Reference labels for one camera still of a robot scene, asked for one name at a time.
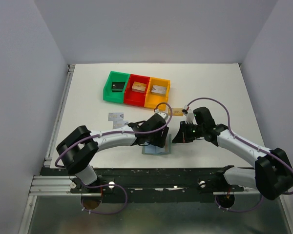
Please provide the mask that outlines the green leather card holder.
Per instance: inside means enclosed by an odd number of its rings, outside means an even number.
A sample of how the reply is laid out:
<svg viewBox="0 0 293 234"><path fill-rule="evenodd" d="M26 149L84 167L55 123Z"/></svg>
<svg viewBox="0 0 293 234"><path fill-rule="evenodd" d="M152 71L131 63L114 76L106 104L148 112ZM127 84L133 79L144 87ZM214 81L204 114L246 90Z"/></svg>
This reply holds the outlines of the green leather card holder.
<svg viewBox="0 0 293 234"><path fill-rule="evenodd" d="M163 148L154 145L143 145L142 154L156 156L171 154L171 134L168 134Z"/></svg>

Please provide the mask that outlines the gold credit card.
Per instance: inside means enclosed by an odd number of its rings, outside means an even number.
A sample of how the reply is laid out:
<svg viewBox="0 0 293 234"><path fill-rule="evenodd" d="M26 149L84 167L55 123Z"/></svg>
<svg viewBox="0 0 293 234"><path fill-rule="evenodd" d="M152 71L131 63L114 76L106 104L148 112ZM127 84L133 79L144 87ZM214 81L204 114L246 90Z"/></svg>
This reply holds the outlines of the gold credit card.
<svg viewBox="0 0 293 234"><path fill-rule="evenodd" d="M182 117L184 116L183 108L171 108L168 109L168 115Z"/></svg>

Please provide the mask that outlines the silver credit card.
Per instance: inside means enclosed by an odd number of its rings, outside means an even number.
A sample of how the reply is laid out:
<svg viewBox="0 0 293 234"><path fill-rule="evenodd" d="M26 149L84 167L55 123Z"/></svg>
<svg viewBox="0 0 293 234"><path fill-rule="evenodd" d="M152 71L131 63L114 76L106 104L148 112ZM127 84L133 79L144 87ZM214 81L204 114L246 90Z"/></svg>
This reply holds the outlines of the silver credit card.
<svg viewBox="0 0 293 234"><path fill-rule="evenodd" d="M108 113L108 121L119 121L124 119L123 113Z"/></svg>
<svg viewBox="0 0 293 234"><path fill-rule="evenodd" d="M122 128L128 124L129 124L128 120L117 120L117 121L113 121L112 127L113 127L113 129L118 129L118 128Z"/></svg>

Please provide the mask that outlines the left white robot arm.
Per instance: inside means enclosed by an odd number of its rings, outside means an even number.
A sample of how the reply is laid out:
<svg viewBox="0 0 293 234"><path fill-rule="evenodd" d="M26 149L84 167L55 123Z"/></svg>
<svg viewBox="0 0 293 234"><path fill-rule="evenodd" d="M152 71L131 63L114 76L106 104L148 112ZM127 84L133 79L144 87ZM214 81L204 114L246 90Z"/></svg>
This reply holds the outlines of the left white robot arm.
<svg viewBox="0 0 293 234"><path fill-rule="evenodd" d="M98 176L90 165L96 153L119 146L152 144L163 147L168 122L167 113L157 112L146 121L129 123L113 131L91 132L86 126L79 126L56 147L59 157L55 166L65 168L70 176L75 175L82 187L92 193L99 185Z"/></svg>

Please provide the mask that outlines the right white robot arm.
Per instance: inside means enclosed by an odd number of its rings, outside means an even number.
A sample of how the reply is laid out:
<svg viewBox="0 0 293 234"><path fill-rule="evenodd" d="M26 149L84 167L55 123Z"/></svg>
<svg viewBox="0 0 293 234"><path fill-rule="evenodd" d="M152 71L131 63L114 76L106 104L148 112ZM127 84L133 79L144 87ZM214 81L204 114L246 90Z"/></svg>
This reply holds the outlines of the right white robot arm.
<svg viewBox="0 0 293 234"><path fill-rule="evenodd" d="M256 189L266 199L274 200L293 187L292 166L287 154L280 148L254 145L251 141L235 134L224 124L215 124L208 108L182 110L186 119L173 143L191 143L202 138L217 147L226 149L245 160L252 168L226 166L215 178L215 186L226 191L232 185Z"/></svg>

